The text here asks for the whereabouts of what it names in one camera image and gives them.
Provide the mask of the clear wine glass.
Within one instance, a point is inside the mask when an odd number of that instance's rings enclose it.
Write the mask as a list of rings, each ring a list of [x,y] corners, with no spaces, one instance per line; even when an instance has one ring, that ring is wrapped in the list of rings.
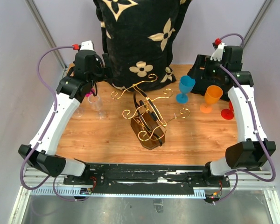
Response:
[[[100,119],[105,119],[107,117],[107,113],[103,110],[102,99],[99,95],[90,95],[88,97],[88,102],[92,110],[97,113],[97,116]]]
[[[84,108],[78,107],[78,108],[74,111],[72,117],[74,117],[74,118],[80,118],[80,117],[82,117],[83,114],[84,114]]]

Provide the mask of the blue wine glass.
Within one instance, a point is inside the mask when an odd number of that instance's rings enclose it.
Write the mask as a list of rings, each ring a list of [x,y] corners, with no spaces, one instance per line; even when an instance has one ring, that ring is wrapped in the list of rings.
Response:
[[[193,90],[195,84],[196,81],[190,76],[182,76],[179,83],[179,90],[181,93],[176,96],[176,101],[180,104],[187,103],[189,100],[188,93],[190,93]]]

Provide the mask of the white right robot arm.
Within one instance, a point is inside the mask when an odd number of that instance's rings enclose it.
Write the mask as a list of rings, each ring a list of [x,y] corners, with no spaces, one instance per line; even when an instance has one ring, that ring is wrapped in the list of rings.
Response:
[[[205,96],[213,85],[223,91],[222,100],[229,100],[236,118],[238,141],[228,147],[223,158],[205,164],[202,181],[212,187],[226,175],[237,171],[251,174],[250,169],[260,168],[266,162],[271,166],[271,178],[258,177],[272,182],[276,170],[272,154],[274,141],[269,141],[260,123],[254,100],[254,82],[249,71],[242,70],[243,48],[220,44],[211,56],[197,55],[188,76],[196,81],[194,94]]]

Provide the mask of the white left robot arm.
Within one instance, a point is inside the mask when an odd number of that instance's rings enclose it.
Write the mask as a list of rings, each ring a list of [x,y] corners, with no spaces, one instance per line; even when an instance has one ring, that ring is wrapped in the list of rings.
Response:
[[[27,164],[49,176],[72,175],[79,184],[87,184],[91,174],[79,160],[56,155],[59,140],[73,113],[96,83],[112,78],[109,56],[93,50],[79,50],[75,55],[73,75],[62,78],[54,91],[55,100],[41,128],[28,145],[18,152]]]

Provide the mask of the black mounting rail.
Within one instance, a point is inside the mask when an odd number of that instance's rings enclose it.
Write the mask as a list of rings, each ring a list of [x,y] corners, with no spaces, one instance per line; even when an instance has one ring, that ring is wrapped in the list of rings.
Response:
[[[190,195],[195,187],[227,188],[229,178],[204,166],[88,163],[81,177],[65,176],[65,185],[90,186],[115,195]]]

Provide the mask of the red wine glass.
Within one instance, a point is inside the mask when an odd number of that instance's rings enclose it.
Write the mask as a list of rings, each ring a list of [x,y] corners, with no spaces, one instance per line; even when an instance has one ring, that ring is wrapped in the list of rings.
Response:
[[[234,109],[231,101],[228,103],[228,109],[221,111],[221,116],[225,120],[232,120],[234,118]]]

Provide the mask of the black floral pillow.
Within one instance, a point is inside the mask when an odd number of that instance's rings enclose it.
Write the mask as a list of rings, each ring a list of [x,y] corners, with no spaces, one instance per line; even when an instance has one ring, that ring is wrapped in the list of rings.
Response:
[[[170,65],[173,42],[190,0],[96,0],[103,52],[113,78],[108,84],[131,91],[161,89],[176,81]]]

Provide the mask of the orange wine glass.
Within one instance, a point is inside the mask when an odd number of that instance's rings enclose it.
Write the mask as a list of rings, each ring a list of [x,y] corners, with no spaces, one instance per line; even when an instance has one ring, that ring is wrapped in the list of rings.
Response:
[[[203,113],[210,113],[212,106],[216,104],[223,95],[223,90],[217,85],[211,85],[206,89],[204,100],[200,105],[200,111]]]

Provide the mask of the black folded cloth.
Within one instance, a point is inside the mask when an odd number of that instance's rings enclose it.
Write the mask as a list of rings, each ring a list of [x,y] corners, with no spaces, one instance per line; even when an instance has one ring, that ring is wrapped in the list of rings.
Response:
[[[218,79],[216,77],[194,76],[191,74],[188,74],[188,76],[190,78],[194,79],[196,82],[191,91],[192,93],[204,96],[206,93],[206,90],[209,86],[216,85],[216,86],[219,86],[223,90],[223,95],[220,99],[224,100],[224,101],[229,101],[227,92],[232,86],[232,84],[229,80],[227,80],[227,82],[226,82],[226,81]]]

